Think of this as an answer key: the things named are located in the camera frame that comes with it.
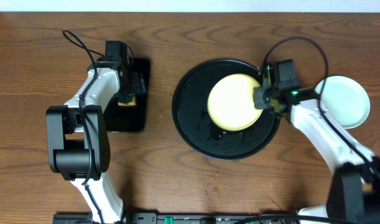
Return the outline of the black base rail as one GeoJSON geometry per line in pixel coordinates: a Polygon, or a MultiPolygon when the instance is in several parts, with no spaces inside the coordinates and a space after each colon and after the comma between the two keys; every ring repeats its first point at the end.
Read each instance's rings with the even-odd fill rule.
{"type": "MultiPolygon", "coordinates": [[[[158,215],[156,213],[124,214],[120,223],[128,224],[232,224],[246,220],[251,216],[232,215],[158,215]]],[[[53,224],[91,224],[91,214],[59,214],[54,215],[53,224]]]]}

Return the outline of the black rectangular tray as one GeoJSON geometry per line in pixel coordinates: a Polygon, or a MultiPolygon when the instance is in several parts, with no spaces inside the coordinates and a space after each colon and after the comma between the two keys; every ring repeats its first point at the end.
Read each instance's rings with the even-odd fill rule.
{"type": "Polygon", "coordinates": [[[151,61],[149,58],[136,57],[134,64],[130,69],[131,72],[140,72],[143,74],[147,93],[136,96],[136,106],[122,107],[118,106],[118,97],[114,96],[108,103],[103,112],[107,131],[111,132],[141,132],[145,127],[147,99],[149,92],[151,61]]]}

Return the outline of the light blue plate front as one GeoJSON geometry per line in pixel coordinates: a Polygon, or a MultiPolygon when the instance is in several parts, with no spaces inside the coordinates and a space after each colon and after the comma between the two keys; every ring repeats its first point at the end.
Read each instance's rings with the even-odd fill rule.
{"type": "Polygon", "coordinates": [[[345,128],[360,126],[370,112],[370,100],[366,90],[356,81],[344,76],[328,77],[323,86],[316,87],[322,93],[322,101],[330,114],[345,128]]]}

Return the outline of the yellow plate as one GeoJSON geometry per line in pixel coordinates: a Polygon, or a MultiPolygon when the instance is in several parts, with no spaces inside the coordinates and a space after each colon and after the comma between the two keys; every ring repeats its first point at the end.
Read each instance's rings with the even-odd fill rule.
{"type": "Polygon", "coordinates": [[[221,129],[241,131],[254,124],[262,114],[255,108],[253,93],[259,82],[250,75],[235,73],[222,78],[208,95],[211,120],[221,129]]]}

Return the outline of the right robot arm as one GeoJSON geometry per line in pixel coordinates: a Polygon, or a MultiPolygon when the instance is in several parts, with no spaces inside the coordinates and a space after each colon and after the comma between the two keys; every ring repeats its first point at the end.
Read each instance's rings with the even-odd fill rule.
{"type": "Polygon", "coordinates": [[[333,172],[324,205],[300,209],[301,223],[380,223],[380,158],[334,119],[310,88],[255,87],[257,109],[271,109],[300,130],[333,172]]]}

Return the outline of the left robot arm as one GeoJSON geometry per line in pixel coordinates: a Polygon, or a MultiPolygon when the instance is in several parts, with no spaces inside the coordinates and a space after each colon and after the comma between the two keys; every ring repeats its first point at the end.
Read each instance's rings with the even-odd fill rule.
{"type": "Polygon", "coordinates": [[[54,223],[130,223],[108,173],[108,133],[140,133],[146,126],[150,65],[89,67],[79,91],[46,111],[49,166],[71,182],[89,215],[55,215],[54,223]]]}

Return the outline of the black round tray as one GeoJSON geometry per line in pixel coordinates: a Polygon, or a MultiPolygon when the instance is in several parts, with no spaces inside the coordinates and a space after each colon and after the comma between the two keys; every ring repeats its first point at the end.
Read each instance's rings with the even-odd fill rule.
{"type": "Polygon", "coordinates": [[[242,60],[219,58],[189,70],[172,98],[172,117],[183,140],[199,153],[222,160],[243,159],[261,151],[275,136],[280,119],[264,111],[250,127],[227,131],[218,127],[207,112],[209,92],[225,76],[243,73],[261,81],[258,69],[242,60]]]}

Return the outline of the green yellow sponge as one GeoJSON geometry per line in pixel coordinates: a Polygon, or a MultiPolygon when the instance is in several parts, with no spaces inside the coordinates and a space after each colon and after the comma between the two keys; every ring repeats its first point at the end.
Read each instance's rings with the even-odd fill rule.
{"type": "Polygon", "coordinates": [[[122,106],[122,107],[136,106],[136,96],[135,95],[129,95],[129,96],[119,97],[118,98],[118,106],[122,106]]]}

